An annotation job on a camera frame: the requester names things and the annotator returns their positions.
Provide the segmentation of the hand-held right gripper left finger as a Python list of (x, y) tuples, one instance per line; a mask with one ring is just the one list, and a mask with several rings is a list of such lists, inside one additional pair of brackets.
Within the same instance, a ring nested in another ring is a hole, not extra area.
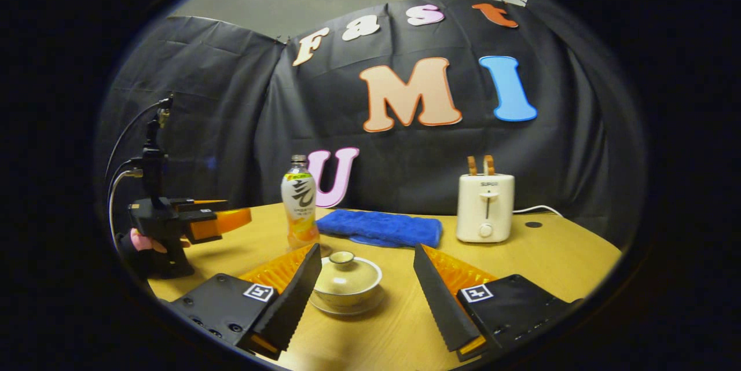
[(170, 305), (217, 339), (278, 360), (321, 271), (320, 245), (305, 245), (241, 278), (215, 274)]

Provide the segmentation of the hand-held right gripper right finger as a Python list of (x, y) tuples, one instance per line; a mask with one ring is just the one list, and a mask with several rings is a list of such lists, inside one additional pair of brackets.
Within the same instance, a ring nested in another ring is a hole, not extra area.
[(413, 268), (447, 349), (460, 361), (519, 349), (577, 305), (521, 274), (496, 278), (429, 245), (416, 245)]

